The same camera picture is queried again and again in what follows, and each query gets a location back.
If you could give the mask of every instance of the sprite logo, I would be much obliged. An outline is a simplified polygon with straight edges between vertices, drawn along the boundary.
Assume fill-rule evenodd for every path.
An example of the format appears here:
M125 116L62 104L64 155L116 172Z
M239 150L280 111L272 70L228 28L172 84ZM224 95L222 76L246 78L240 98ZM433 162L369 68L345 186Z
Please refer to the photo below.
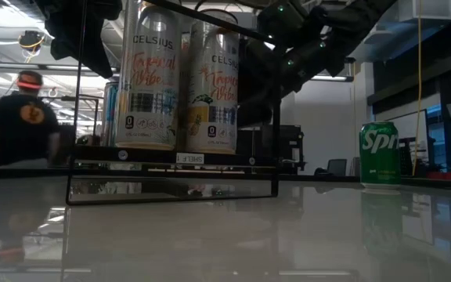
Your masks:
M385 134L377 135L377 130L370 130L365 134L365 142L363 143L363 149L369 150L372 149L371 153L375 154L377 150L387 147L388 149L392 149L395 145L395 141L398 136L393 135L391 138Z

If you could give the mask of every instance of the celsius logo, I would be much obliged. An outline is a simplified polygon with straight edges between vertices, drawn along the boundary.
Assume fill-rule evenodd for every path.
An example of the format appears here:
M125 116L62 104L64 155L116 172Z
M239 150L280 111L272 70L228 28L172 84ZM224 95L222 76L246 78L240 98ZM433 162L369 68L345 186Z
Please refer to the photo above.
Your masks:
M173 50L172 41L165 38L159 38L157 36L147 37L146 35L136 35L133 37L133 43L156 44L159 46L167 47L170 50Z
M377 150L387 147L388 149L392 149L395 145L395 141L398 139L397 135L389 136L385 134L379 134L377 136L377 130L370 130L365 134L365 142L363 143L363 149L368 150L372 149L371 153L375 154Z

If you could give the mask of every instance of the man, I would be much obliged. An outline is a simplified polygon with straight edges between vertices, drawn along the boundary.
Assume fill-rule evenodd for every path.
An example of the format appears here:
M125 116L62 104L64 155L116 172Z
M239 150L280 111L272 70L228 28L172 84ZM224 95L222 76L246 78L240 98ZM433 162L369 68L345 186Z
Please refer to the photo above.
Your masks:
M38 99L40 74L24 70L18 92L0 99L0 166L45 168L59 147L59 124L52 109Z

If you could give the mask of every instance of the office chair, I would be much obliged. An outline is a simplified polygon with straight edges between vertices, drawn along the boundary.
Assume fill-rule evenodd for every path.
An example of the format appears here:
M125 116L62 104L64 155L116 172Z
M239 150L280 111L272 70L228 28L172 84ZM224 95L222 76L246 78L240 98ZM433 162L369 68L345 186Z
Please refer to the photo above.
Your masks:
M347 159L333 159L328 161L327 171L334 176L345 176Z

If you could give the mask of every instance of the sprite can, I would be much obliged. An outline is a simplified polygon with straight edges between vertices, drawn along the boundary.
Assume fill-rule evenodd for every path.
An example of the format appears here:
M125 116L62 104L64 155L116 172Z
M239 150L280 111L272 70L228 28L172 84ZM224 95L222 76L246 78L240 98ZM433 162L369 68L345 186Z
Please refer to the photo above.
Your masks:
M397 186L400 183L398 129L392 122L365 124L359 133L361 183Z

